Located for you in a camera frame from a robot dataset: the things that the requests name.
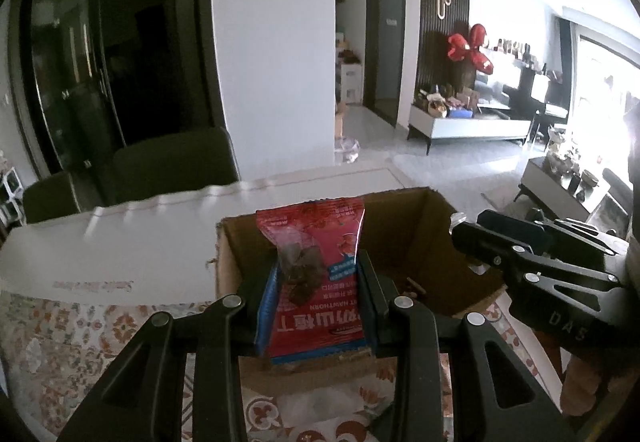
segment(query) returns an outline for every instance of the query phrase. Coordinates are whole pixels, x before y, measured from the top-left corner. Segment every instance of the silver rivet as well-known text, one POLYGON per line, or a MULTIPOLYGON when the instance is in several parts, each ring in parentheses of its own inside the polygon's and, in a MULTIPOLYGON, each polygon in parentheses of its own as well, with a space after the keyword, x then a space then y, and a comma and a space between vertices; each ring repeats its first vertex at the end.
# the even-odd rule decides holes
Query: silver rivet
POLYGON ((466 320, 475 327, 484 325, 484 316, 478 312, 471 312, 470 314, 467 314, 466 320))
POLYGON ((396 305, 398 308, 411 308, 412 306, 414 306, 414 300, 409 296, 398 296, 396 299, 394 299, 394 305, 396 305))
POLYGON ((237 306, 240 306, 240 303, 242 303, 242 298, 235 294, 229 294, 222 298, 222 304, 226 308, 236 308, 237 306))
POLYGON ((155 327, 163 327, 169 322, 169 314, 166 312, 158 312, 151 317, 151 324, 155 327))

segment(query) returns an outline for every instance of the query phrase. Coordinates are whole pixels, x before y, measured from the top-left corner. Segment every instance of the red snack package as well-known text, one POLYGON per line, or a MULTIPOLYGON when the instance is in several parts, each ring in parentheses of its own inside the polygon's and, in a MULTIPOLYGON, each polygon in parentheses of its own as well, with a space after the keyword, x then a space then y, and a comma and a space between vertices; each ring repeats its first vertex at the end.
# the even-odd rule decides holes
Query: red snack package
POLYGON ((256 213, 258 228, 278 248, 282 278, 269 344, 274 362, 364 345, 355 265, 363 215, 361 198, 256 213))

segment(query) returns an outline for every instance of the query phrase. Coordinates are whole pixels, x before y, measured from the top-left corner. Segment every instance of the coffee table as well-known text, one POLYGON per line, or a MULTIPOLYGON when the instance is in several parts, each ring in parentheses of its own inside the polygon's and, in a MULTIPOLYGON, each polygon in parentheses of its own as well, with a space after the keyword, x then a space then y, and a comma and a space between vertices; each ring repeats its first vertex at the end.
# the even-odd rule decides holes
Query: coffee table
POLYGON ((580 202, 567 190, 571 176, 565 175, 558 179, 546 168, 544 160, 545 157, 529 160, 518 186, 520 192, 513 201, 521 195, 527 195, 543 208, 549 218, 587 221, 609 192, 609 184, 602 177, 593 189, 580 182, 576 194, 585 190, 585 199, 580 202))

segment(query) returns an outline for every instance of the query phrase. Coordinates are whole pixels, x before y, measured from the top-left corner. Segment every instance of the patterned tablecloth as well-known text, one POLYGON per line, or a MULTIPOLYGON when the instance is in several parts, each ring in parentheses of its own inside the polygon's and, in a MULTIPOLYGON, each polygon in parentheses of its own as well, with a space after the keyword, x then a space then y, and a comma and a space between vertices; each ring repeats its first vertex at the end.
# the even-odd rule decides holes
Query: patterned tablecloth
MULTIPOLYGON (((0 295, 0 348, 10 395, 23 416, 43 426, 54 440, 109 364, 156 311, 183 317, 210 303, 107 306, 62 303, 0 295)), ((502 338, 545 387, 538 369, 496 303, 484 313, 502 338)), ((445 440, 452 440, 453 412, 448 358, 441 357, 445 440)), ((250 442, 373 442, 369 422, 392 402, 394 359, 380 359, 363 377, 312 392, 266 396, 243 379, 242 401, 250 442)), ((182 438, 191 440, 194 357, 187 361, 182 438)))

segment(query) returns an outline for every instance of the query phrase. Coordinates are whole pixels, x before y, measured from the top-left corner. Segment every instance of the black door frame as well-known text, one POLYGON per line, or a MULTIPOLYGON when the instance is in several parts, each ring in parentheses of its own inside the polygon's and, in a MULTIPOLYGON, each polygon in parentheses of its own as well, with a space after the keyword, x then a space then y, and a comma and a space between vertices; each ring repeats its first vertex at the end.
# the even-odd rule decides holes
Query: black door frame
MULTIPOLYGON (((398 102, 400 100, 400 87, 402 84, 402 63, 404 60, 404 19, 406 17, 406 0, 402 3, 402 19, 400 25, 401 32, 401 50, 400 56, 400 76, 398 78, 398 102)), ((363 104, 372 110, 380 118, 386 120, 389 124, 395 126, 398 121, 398 111, 396 110, 396 119, 389 117, 375 107, 376 99, 376 81, 378 78, 378 20, 380 17, 380 8, 378 0, 367 0, 366 10, 366 33, 365 33, 365 62, 364 62, 364 93, 363 104)))

